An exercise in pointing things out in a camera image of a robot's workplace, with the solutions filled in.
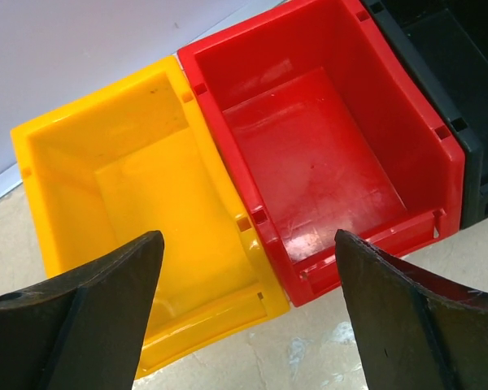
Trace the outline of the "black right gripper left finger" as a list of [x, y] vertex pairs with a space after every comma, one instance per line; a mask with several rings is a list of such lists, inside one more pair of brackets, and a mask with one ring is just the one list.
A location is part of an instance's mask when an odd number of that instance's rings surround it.
[[0, 296], [0, 389], [130, 389], [163, 262], [151, 231]]

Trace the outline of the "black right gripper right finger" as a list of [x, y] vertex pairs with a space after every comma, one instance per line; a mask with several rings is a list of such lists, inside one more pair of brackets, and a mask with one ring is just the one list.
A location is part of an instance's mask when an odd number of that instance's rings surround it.
[[336, 260], [370, 389], [488, 389], [488, 292], [338, 230]]

